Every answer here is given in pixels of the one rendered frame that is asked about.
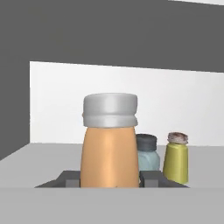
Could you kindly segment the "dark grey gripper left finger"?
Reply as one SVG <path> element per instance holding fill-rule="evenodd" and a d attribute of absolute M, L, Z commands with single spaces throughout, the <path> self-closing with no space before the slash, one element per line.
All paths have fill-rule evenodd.
<path fill-rule="evenodd" d="M 63 171 L 56 179 L 50 180 L 39 187 L 65 187 L 75 188 L 80 187 L 80 172 L 79 171 Z"/>

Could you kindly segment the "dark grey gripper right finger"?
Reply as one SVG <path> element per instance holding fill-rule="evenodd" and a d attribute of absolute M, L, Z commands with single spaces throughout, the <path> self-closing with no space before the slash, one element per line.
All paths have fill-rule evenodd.
<path fill-rule="evenodd" d="M 182 185 L 175 181 L 167 179 L 161 171 L 140 171 L 140 187 L 174 187 L 174 188 L 186 188 L 186 185 Z"/>

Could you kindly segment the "orange shaker with grey cap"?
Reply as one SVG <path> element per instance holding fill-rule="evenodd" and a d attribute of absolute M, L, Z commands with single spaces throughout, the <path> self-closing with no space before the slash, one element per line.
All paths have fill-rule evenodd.
<path fill-rule="evenodd" d="M 80 185 L 137 187 L 138 156 L 135 127 L 137 96 L 91 94 L 84 98 Z"/>

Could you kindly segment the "pale blue bottle black cap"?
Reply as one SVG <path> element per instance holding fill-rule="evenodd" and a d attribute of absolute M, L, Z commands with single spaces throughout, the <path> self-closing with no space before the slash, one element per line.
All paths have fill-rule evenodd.
<path fill-rule="evenodd" d="M 158 171 L 160 157 L 157 153 L 157 138 L 150 134 L 137 134 L 138 166 L 140 171 Z"/>

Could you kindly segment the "yellow-green shaker with brown top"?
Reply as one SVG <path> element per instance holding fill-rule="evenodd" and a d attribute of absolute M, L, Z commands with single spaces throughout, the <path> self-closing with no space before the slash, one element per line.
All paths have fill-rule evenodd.
<path fill-rule="evenodd" d="M 170 132 L 164 154 L 164 176 L 180 184 L 188 182 L 188 135 Z"/>

